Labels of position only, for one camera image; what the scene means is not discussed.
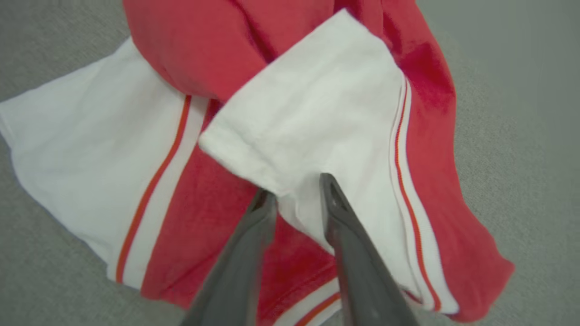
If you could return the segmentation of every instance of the gray carpet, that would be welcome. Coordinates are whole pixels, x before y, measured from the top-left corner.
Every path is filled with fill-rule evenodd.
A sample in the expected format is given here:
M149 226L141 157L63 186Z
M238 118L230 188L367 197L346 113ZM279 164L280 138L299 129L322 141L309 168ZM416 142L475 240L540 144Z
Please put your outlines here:
M580 34L567 17L578 6L418 2L456 83L465 200L517 268L477 325L577 325ZM120 1L0 0L0 100L111 53L127 36ZM0 325L177 325L182 315L108 281L104 264L20 188L0 140ZM327 323L339 324L340 315Z

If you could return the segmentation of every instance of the red fabric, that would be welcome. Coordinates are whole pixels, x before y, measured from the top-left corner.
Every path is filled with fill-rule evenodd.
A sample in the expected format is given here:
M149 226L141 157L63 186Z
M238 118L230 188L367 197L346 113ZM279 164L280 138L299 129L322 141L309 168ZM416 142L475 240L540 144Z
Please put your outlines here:
M407 157L460 312L482 318L513 265L463 201L455 171L455 90L443 54L409 0L124 0L133 40L148 62L187 94L227 101L248 80L335 12L348 8L390 49L412 90ZM218 109L208 111L206 124ZM255 188L196 148L174 193L142 293L186 307L249 204ZM335 274L333 259L278 220L265 257L260 321Z

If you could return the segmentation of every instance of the white stripe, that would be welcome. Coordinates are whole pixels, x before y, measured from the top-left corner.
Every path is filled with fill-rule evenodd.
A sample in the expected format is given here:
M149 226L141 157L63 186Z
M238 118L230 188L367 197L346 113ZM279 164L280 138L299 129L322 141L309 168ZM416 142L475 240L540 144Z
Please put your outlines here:
M141 288L143 284L147 265L165 220L173 192L197 143L208 102L209 100L203 97L191 99L182 141L151 195L127 257L123 283L130 287Z
M304 316L316 308L324 300L330 298L335 293L339 292L338 279L334 278L332 281L319 287L317 290L313 291L307 295L304 299L299 301L297 304L293 305L285 313L283 313L278 320L274 323L274 326L289 326L298 323ZM337 312L341 305L340 300L337 300L328 308L321 311L316 315L309 323L308 326L318 326L321 325L326 319L328 319L332 314Z
M332 302L326 309L314 316L306 326L320 326L342 308L342 300Z
M445 281L443 267L441 265L441 259L439 255L439 249L437 246L437 240L435 238L435 233L433 232L431 222L429 220L429 217L427 216L425 208L423 207L423 204L421 203L421 200L419 199L419 196L415 191L415 187L411 179L411 171L409 170L409 165L407 161L407 131L409 127L411 100L412 100L411 86L407 82L407 99L405 101L405 110L404 115L402 117L403 122L401 124L401 128L399 131L399 140L397 144L399 154L398 163L401 170L401 177L403 179L405 193L407 194L407 198L409 199L411 208L415 213L415 219L419 227L420 241L422 243L423 249L423 262L427 272L427 277L429 278L431 285L433 286L437 296L441 301L441 309L439 311L446 314L452 314L459 311L459 305L457 304L457 301L452 296L451 291L447 287L447 282ZM399 200L401 212L403 214L405 221L405 231L407 232L407 246L409 252L409 259L411 261L411 269L413 270L415 279L417 280L419 289L421 291L423 306L427 309L433 309L434 299L431 296L431 293L429 292L427 284L425 283L425 280L423 279L421 271L419 269L419 262L418 257L416 256L415 239L411 217L407 210L407 206L403 200L401 190L398 189L398 185L396 185L395 188L397 199Z

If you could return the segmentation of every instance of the orange stripe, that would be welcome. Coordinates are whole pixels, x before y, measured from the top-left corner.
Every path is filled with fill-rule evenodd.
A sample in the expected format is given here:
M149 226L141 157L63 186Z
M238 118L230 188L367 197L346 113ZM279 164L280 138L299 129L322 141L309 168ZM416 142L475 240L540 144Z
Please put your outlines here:
M403 124L403 116L405 115L405 105L407 103L407 81L405 81L405 100L403 102L403 110L401 112L401 120L399 121L399 126L397 128L397 135L395 137L395 165L397 167L397 176L399 181L399 187L401 188L401 193L403 194L403 199L405 200L405 204L407 205L407 209L409 210L409 215L411 215L411 223L413 224L413 233L415 234L415 248L417 251L417 260L419 262L419 270L421 271L421 275L425 279L425 283L427 284L427 288L431 295L433 296L434 300L434 308L433 311L439 311L441 309L441 301L439 297L435 293L435 289L431 285L431 281L427 277L427 270L425 269L425 262L423 261L423 246L421 243L421 233L419 232L419 225L417 224L417 219L415 217L415 212L413 211L413 207L411 207L411 203L409 202L409 198L407 198L407 193L405 192L405 187L403 185L403 177L401 174L401 167L399 166L399 159L398 159L398 141L399 141L399 134L401 132L401 125Z
M181 118L179 120L179 126L177 127L177 134L175 135L175 140L173 141L173 145L169 150L169 153L165 157L165 160L161 164L161 166L157 169L155 175L149 182L147 189L145 189L145 193L141 197L141 201L139 202L139 206L137 206L137 211L133 217L133 221L131 222L131 226L129 227L129 231L127 231L127 236L125 237L125 242L123 243L123 247L121 248L121 253L119 254L119 261L117 263L117 282L123 283L123 273L125 271L125 265L127 264L127 257L129 256L129 250L131 250L131 245L133 244L133 240L135 240L135 235L137 234L137 230L139 229L139 225L141 224L141 220L143 219L143 215L145 214L145 209L147 208L147 204L153 195L153 191L155 187L157 187L157 183L161 179L161 176L167 169L169 163L175 156L177 149L179 148L179 144L183 139L183 133L185 131L185 126L187 122L187 116L189 115L189 107L191 104L191 96L187 95L185 97L185 102L183 103L183 109Z
M302 319L296 323L296 326L306 326L309 322L314 319L318 314L320 314L324 309L330 307L331 304L335 303L338 299L340 299L340 293L335 293L331 295L328 299L322 301L318 306L308 312Z

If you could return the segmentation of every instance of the white fabric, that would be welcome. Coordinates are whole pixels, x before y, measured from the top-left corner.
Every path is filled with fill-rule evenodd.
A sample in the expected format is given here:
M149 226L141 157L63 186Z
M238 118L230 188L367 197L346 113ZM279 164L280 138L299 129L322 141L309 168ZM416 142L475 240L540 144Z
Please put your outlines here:
M404 89L388 48L342 11L238 91L200 145L236 175L275 193L282 217L330 252L318 176L332 173L394 279L424 297L409 265L390 174Z
M103 60L0 103L0 132L18 180L107 262L111 278L141 197L174 142L183 103L131 39ZM141 286L206 103L192 101L185 139L147 207L126 265L132 287Z

